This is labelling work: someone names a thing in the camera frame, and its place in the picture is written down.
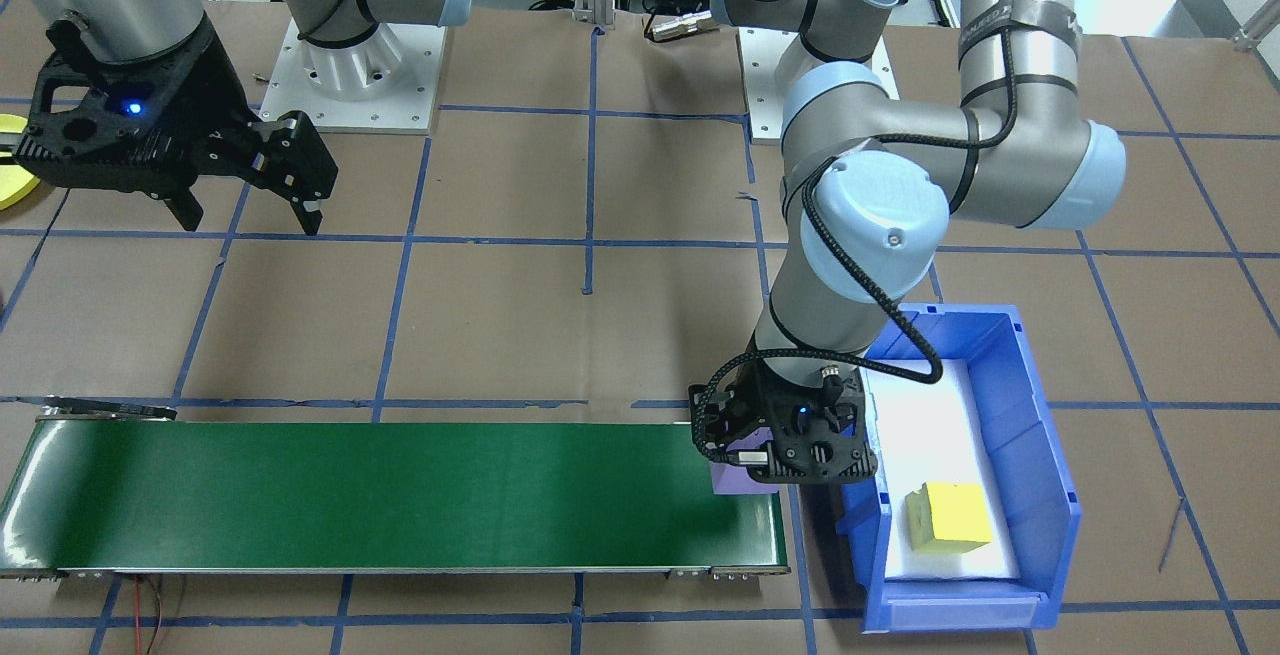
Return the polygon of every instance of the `yellow foam block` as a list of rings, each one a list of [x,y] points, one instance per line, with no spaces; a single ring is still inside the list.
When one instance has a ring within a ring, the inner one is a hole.
[[[906,517],[920,553],[968,553],[992,540],[978,482],[924,482],[906,496]]]
[[[13,116],[0,113],[0,132],[22,132],[27,127],[27,118]],[[40,180],[15,164],[0,162],[0,210],[26,198],[31,191],[36,189]]]

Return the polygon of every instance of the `white mounting plate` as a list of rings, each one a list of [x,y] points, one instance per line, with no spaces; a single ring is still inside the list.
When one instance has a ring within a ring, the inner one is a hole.
[[[401,73],[388,95],[348,102],[329,99],[311,84],[302,70],[298,26],[289,20],[260,116],[270,122],[283,113],[303,111],[320,132],[429,136],[439,96],[445,29],[434,26],[390,26],[390,29],[403,45],[404,61],[411,70]]]
[[[740,27],[737,31],[746,111],[751,119],[751,143],[777,145],[782,137],[782,102],[786,100],[786,93],[778,87],[774,70],[782,59],[782,52],[786,52],[795,38],[795,32],[781,29]],[[883,37],[876,45],[876,52],[872,54],[868,67],[876,70],[888,96],[896,100],[897,84],[893,81],[893,68],[888,61]]]

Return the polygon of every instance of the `green conveyor belt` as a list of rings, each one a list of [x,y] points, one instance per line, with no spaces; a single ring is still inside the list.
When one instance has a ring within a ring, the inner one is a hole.
[[[6,576],[786,569],[652,423],[42,421],[3,517]]]

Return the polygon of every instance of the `purple block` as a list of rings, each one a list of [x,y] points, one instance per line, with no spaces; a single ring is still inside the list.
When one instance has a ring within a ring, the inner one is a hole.
[[[762,427],[730,445],[728,449],[753,450],[771,440],[772,435],[773,432],[769,432],[768,427]],[[746,468],[740,468],[736,464],[712,463],[712,491],[716,495],[773,495],[778,491],[778,486],[755,482],[751,476],[746,475]]]

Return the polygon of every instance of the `blue tape grid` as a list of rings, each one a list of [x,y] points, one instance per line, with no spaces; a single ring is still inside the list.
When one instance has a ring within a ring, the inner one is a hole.
[[[10,0],[3,0],[0,3],[0,13],[5,12]],[[604,111],[599,109],[596,104],[598,93],[598,40],[603,36],[603,31],[594,29],[591,35],[591,74],[590,74],[590,95],[589,95],[589,107],[576,109],[576,107],[489,107],[488,105],[442,105],[443,111],[467,111],[467,113],[540,113],[540,114],[561,114],[562,116],[585,116],[589,120],[589,159],[588,159],[588,212],[586,212],[586,232],[582,239],[515,239],[515,237],[451,237],[451,235],[417,235],[416,234],[416,221],[420,214],[421,201],[424,196],[424,187],[426,182],[426,168],[430,152],[430,139],[424,145],[422,161],[419,173],[419,182],[415,191],[413,207],[411,210],[411,219],[404,235],[320,235],[308,239],[306,235],[301,234],[255,234],[255,232],[237,232],[238,221],[247,200],[248,187],[244,185],[238,200],[234,216],[228,232],[198,232],[198,234],[184,234],[183,232],[87,232],[87,230],[54,230],[55,221],[67,201],[67,194],[64,193],[54,217],[49,226],[44,230],[38,228],[0,228],[0,235],[37,235],[40,242],[27,264],[27,267],[19,278],[18,287],[15,287],[13,294],[10,296],[9,303],[3,316],[0,316],[0,331],[4,329],[6,319],[14,310],[14,303],[19,299],[26,283],[29,280],[31,274],[36,266],[36,260],[38,258],[40,251],[44,248],[45,242],[50,237],[133,237],[133,239],[182,239],[182,237],[191,237],[191,239],[210,239],[221,241],[221,258],[229,255],[230,246],[234,241],[346,241],[346,242],[402,242],[402,260],[398,272],[396,296],[393,299],[392,313],[388,324],[387,345],[383,356],[383,367],[379,374],[379,388],[376,395],[371,400],[274,400],[274,399],[236,399],[236,400],[214,400],[214,399],[191,399],[191,397],[182,397],[183,383],[186,381],[187,372],[193,358],[196,345],[207,319],[209,308],[211,301],[215,296],[219,278],[221,275],[221,267],[215,267],[214,275],[210,280],[210,287],[206,290],[206,298],[201,308],[201,313],[197,317],[196,328],[192,331],[192,339],[188,344],[187,353],[183,359],[182,368],[179,371],[178,381],[175,383],[173,397],[152,397],[152,399],[138,400],[140,404],[160,404],[160,406],[237,406],[237,408],[273,408],[274,406],[311,406],[312,408],[369,408],[372,411],[371,420],[376,422],[380,418],[383,408],[393,406],[393,408],[527,408],[527,406],[538,406],[538,408],[556,408],[557,406],[567,404],[585,404],[585,400],[394,400],[387,399],[385,386],[387,377],[389,374],[390,362],[394,354],[394,342],[396,330],[398,328],[399,304],[403,301],[404,281],[407,278],[407,269],[411,260],[412,246],[415,244],[430,244],[430,242],[442,242],[442,244],[454,244],[454,242],[461,242],[461,244],[494,244],[494,246],[581,246],[586,251],[586,275],[584,280],[584,292],[589,294],[591,290],[591,272],[593,272],[593,251],[596,246],[604,246],[604,248],[731,248],[731,249],[755,249],[758,255],[758,264],[760,271],[760,287],[762,294],[767,296],[768,292],[768,271],[767,271],[767,258],[765,253],[768,249],[785,249],[786,244],[783,242],[767,242],[763,235],[763,225],[760,217],[760,209],[758,201],[751,201],[751,214],[755,239],[751,242],[740,241],[595,241],[594,237],[594,187],[595,187],[595,127],[598,118],[600,116],[620,116],[620,118],[650,118],[650,119],[713,119],[713,122],[732,122],[739,123],[744,127],[744,143],[745,143],[745,157],[748,168],[748,182],[754,184],[756,180],[755,168],[750,154],[750,132],[746,128],[748,122],[742,114],[666,114],[666,113],[628,113],[628,111]],[[942,253],[992,253],[992,255],[1009,255],[1009,253],[1021,253],[1021,255],[1083,255],[1087,260],[1091,272],[1094,278],[1094,283],[1098,287],[1100,294],[1102,296],[1103,304],[1107,310],[1108,319],[1111,319],[1112,328],[1116,333],[1117,340],[1120,340],[1121,351],[1125,354],[1126,365],[1129,365],[1130,374],[1134,377],[1135,386],[1138,386],[1139,400],[1056,400],[1051,403],[1053,408],[1057,409],[1142,409],[1148,414],[1149,423],[1156,432],[1157,443],[1161,449],[1161,454],[1165,458],[1166,466],[1170,472],[1170,477],[1174,478],[1175,487],[1180,495],[1185,495],[1185,490],[1181,485],[1181,480],[1176,471],[1175,463],[1172,461],[1172,454],[1165,441],[1165,438],[1160,430],[1160,423],[1157,420],[1157,412],[1161,409],[1270,409],[1270,412],[1276,412],[1280,409],[1280,403],[1181,403],[1180,400],[1151,400],[1146,389],[1142,385],[1142,377],[1138,374],[1137,363],[1133,358],[1132,351],[1128,348],[1128,342],[1125,342],[1124,333],[1120,328],[1119,319],[1116,317],[1115,308],[1111,306],[1111,301],[1106,292],[1106,285],[1102,283],[1101,272],[1097,269],[1096,257],[1147,257],[1147,258],[1234,258],[1242,271],[1244,272],[1245,280],[1249,283],[1251,289],[1266,313],[1271,328],[1280,335],[1280,324],[1276,322],[1275,313],[1270,308],[1265,296],[1262,294],[1257,281],[1253,279],[1252,272],[1248,269],[1248,260],[1257,258],[1280,258],[1280,253],[1271,253],[1271,251],[1242,251],[1235,246],[1235,241],[1230,235],[1228,226],[1225,225],[1221,214],[1216,209],[1216,205],[1210,198],[1208,191],[1206,189],[1199,173],[1197,171],[1187,148],[1183,143],[1184,139],[1253,139],[1253,141],[1280,141],[1280,136],[1243,136],[1243,134],[1210,134],[1210,132],[1178,132],[1175,130],[1164,105],[1160,102],[1151,82],[1147,78],[1146,72],[1142,70],[1138,63],[1137,55],[1133,52],[1132,46],[1128,40],[1123,41],[1125,50],[1129,54],[1130,61],[1135,70],[1138,70],[1139,77],[1143,81],[1143,86],[1147,87],[1148,95],[1152,97],[1152,102],[1156,105],[1157,111],[1165,122],[1166,130],[1121,130],[1121,136],[1130,137],[1167,137],[1167,139],[1174,139],[1174,143],[1179,148],[1179,154],[1187,164],[1188,171],[1196,180],[1198,189],[1201,191],[1204,203],[1211,210],[1220,232],[1226,242],[1226,251],[1187,251],[1187,249],[1093,249],[1088,246],[1088,241],[1083,234],[1078,234],[1079,248],[984,248],[984,246],[943,246],[940,251]],[[0,104],[29,104],[28,99],[0,99]],[[934,296],[938,299],[943,299],[942,283],[937,275],[936,269],[929,271],[931,285],[933,287]],[[0,397],[0,400],[38,400],[37,397]],[[671,409],[684,409],[686,406],[685,400],[636,400],[632,408],[671,408]],[[791,491],[791,522],[792,528],[795,528],[795,535],[803,532],[800,523],[800,500],[799,493],[792,487]],[[1221,577],[1217,573],[1217,568],[1213,564],[1212,555],[1210,553],[1208,545],[1204,541],[1203,532],[1199,528],[1198,519],[1194,517],[1194,512],[1188,501],[1187,508],[1188,519],[1190,528],[1197,540],[1197,545],[1204,558],[1206,567],[1208,568],[1211,577],[1213,580],[1216,591],[1219,594],[1217,600],[1176,600],[1176,601],[1128,601],[1128,603],[1069,603],[1062,608],[1064,613],[1078,614],[1078,613],[1129,613],[1129,612],[1222,612],[1229,619],[1233,635],[1235,636],[1236,645],[1242,654],[1248,654],[1248,646],[1244,642],[1243,633],[1239,628],[1239,623],[1235,619],[1235,612],[1238,610],[1280,610],[1280,600],[1231,600],[1229,599],[1226,590],[1222,585]],[[347,626],[390,626],[390,624],[568,624],[571,627],[571,655],[579,655],[581,652],[581,637],[582,626],[588,623],[650,623],[650,622],[704,622],[704,620],[795,620],[800,619],[805,626],[805,643],[806,651],[809,654],[817,654],[817,638],[814,636],[813,623],[819,619],[835,619],[835,618],[856,618],[860,617],[860,610],[842,610],[842,609],[814,609],[812,605],[812,594],[808,578],[808,559],[804,553],[804,537],[794,537],[794,545],[796,549],[796,569],[800,578],[801,586],[801,608],[800,609],[776,609],[776,610],[700,610],[700,612],[643,612],[643,613],[604,613],[589,615],[584,610],[584,574],[575,574],[575,596],[567,613],[543,613],[543,614],[449,614],[449,615],[431,615],[431,614],[390,614],[390,615],[348,615],[348,605],[351,599],[351,591],[353,587],[353,577],[346,576],[342,583],[342,591],[339,595],[339,606],[335,615],[332,617],[275,617],[275,618],[210,618],[210,617],[184,617],[174,620],[166,622],[166,627],[292,627],[292,626],[316,626],[316,627],[333,627],[334,635],[330,646],[330,652],[337,654],[342,650],[342,637],[343,631]],[[97,655],[101,651],[102,640],[105,632],[110,628],[128,628],[133,627],[132,618],[118,618],[111,617],[115,609],[115,601],[119,596],[119,590],[125,578],[114,578],[110,588],[108,590],[101,614],[97,618],[0,618],[0,628],[88,628],[92,627],[95,631],[92,643],[90,646],[90,654]],[[154,619],[145,618],[143,623],[150,626],[154,624]],[[1025,635],[1028,652],[1036,654],[1036,641],[1030,632]]]

